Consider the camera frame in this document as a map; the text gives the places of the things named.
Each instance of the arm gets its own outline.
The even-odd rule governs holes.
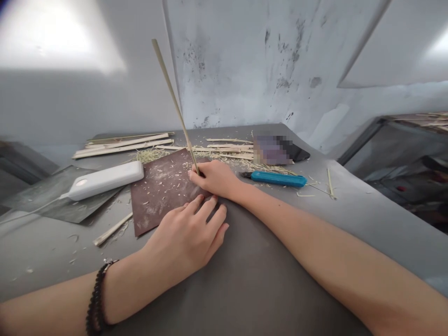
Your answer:
[[[103,311],[109,324],[136,313],[207,264],[229,227],[221,207],[206,224],[217,197],[200,195],[170,211],[147,244],[113,264],[104,280]],[[0,305],[0,335],[84,335],[96,272]]]
[[[190,180],[258,217],[310,275],[374,334],[448,335],[448,300],[345,231],[243,183],[219,161]]]

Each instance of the gray table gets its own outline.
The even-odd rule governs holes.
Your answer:
[[[310,175],[326,190],[327,168],[337,200],[312,187],[297,197],[293,188],[259,184],[265,192],[337,225],[385,253],[448,296],[448,238],[389,201],[333,160],[301,141],[285,125],[242,126],[190,131],[193,145],[205,139],[249,139],[271,131],[288,135],[311,153],[306,162],[288,168]],[[183,135],[176,132],[176,145]],[[125,162],[129,153],[74,162],[105,169]],[[131,211],[129,188],[110,211],[97,214],[89,226],[31,215],[0,227],[1,300],[75,278],[100,268],[104,258],[121,259],[140,249],[129,227],[117,241],[99,249],[92,240]],[[201,271],[172,288],[145,309],[121,323],[121,335],[349,335],[367,334],[362,323],[327,294],[254,216],[238,205],[228,206],[230,228],[225,242]],[[67,238],[78,234],[79,240]],[[69,261],[76,258],[74,264]]]

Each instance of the finger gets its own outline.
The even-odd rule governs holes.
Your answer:
[[[205,222],[207,218],[210,216],[213,209],[215,208],[216,203],[218,203],[218,196],[213,195],[213,197],[210,200],[208,200],[202,205],[202,207],[197,212],[196,216]]]
[[[190,181],[192,181],[195,185],[198,185],[201,188],[205,184],[205,178],[203,178],[202,176],[199,176],[198,174],[196,174],[196,169],[195,169],[195,171],[189,170],[188,171],[188,177],[190,178]]]
[[[225,220],[226,215],[227,207],[224,204],[221,204],[211,220],[207,223],[207,228],[211,232],[212,237],[216,236],[219,228]]]
[[[194,215],[201,205],[202,201],[204,200],[204,195],[198,195],[193,201],[191,201],[187,207],[185,208],[185,212]]]
[[[200,171],[203,172],[204,169],[207,169],[207,166],[208,166],[209,164],[211,164],[211,162],[198,163],[198,164],[197,164],[197,167],[199,168]],[[196,166],[195,166],[195,165],[193,165],[193,166],[191,167],[191,169],[197,174]]]
[[[229,225],[227,223],[224,223],[224,224],[222,224],[219,227],[218,232],[216,233],[215,238],[211,242],[209,250],[205,254],[205,264],[208,264],[208,262],[210,261],[211,257],[213,257],[213,255],[218,250],[218,248],[220,248],[221,245],[223,244],[223,242],[224,242],[224,234],[225,234],[225,232],[227,231],[228,228],[229,228]]]
[[[172,209],[172,211],[173,211],[173,212],[181,212],[181,211],[184,211],[185,208],[187,207],[187,205],[188,205],[188,203],[185,203],[183,206],[181,206],[181,207],[179,207],[179,208]]]

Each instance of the sandpaper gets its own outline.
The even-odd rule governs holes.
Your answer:
[[[209,162],[200,158],[197,162]],[[193,159],[186,149],[143,165],[145,176],[131,184],[135,236],[158,226],[172,209],[193,201],[198,195],[211,193],[190,182],[188,171]]]

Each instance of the beaded bracelet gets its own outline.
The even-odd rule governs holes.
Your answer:
[[[106,276],[106,272],[110,266],[116,263],[118,260],[109,261],[101,267],[97,273],[97,278],[95,281],[95,286],[93,288],[92,296],[90,298],[89,309],[87,310],[87,317],[85,319],[85,329],[87,335],[101,335],[103,331],[110,330],[113,328],[112,325],[107,324],[104,313],[103,313],[103,303],[101,300],[103,292],[103,281]]]

